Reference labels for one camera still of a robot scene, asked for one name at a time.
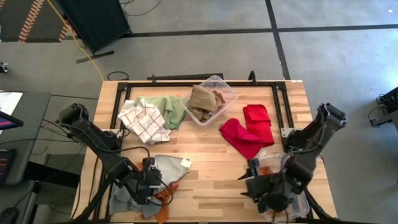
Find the white checkered cloth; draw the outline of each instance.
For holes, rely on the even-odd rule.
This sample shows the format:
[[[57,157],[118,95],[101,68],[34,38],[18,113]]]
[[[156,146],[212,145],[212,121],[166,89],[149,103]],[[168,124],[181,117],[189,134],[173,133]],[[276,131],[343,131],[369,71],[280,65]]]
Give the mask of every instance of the white checkered cloth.
[[[136,133],[143,143],[153,144],[169,141],[170,130],[163,127],[165,120],[159,109],[145,99],[141,99],[137,106],[134,100],[126,100],[118,118],[125,127]]]

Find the white label tag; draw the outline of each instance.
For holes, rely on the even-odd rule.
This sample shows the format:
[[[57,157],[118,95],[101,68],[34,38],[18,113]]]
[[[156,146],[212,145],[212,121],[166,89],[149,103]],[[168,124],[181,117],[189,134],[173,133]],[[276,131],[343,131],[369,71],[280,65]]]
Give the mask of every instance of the white label tag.
[[[181,161],[181,166],[183,166],[183,167],[186,167],[186,168],[191,168],[191,165],[192,165],[192,162],[190,162],[190,161],[188,161],[188,160],[186,160],[186,159],[183,159],[182,161]]]

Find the yellow cable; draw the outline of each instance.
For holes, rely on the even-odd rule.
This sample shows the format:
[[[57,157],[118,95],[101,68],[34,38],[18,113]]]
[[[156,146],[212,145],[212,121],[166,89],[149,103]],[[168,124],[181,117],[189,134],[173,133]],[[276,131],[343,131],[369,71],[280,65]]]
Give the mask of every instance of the yellow cable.
[[[91,57],[88,55],[88,53],[82,49],[79,45],[79,42],[77,42],[76,37],[73,35],[72,30],[70,29],[69,25],[67,24],[67,22],[62,18],[61,14],[57,11],[57,9],[54,7],[54,5],[50,2],[50,0],[47,0],[47,2],[50,4],[51,8],[55,11],[55,13],[57,13],[58,17],[62,20],[63,24],[68,28],[69,32],[72,34],[73,40],[75,40],[77,47],[88,57],[88,59],[92,62],[92,64],[94,65],[94,67],[97,69],[98,74],[101,77],[102,82],[104,81],[104,76],[102,75],[102,73],[100,72],[99,68],[97,67],[97,65],[94,63],[93,59],[91,59]]]

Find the table leg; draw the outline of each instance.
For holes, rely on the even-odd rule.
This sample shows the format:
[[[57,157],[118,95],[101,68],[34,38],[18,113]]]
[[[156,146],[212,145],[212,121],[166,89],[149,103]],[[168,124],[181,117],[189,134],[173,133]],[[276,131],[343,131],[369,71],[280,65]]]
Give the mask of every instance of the table leg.
[[[48,182],[67,187],[77,187],[80,176],[29,161],[25,170],[24,179]]]

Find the gray cloth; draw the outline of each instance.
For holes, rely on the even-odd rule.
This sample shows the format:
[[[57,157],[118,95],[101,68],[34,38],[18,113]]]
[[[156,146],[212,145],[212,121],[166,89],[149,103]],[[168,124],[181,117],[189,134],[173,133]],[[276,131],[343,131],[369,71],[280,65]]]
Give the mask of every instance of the gray cloth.
[[[172,182],[181,179],[188,171],[189,168],[181,165],[182,158],[172,156],[155,156],[156,167],[162,174],[162,181],[169,186]],[[160,189],[154,190],[157,194],[165,189],[162,185]],[[154,203],[161,204],[160,200],[153,198]],[[112,188],[112,195],[109,200],[109,214],[113,215],[117,212],[136,211],[142,212],[144,218],[152,217],[160,212],[162,207],[153,204],[138,205],[130,196],[125,187],[119,188],[115,184]]]

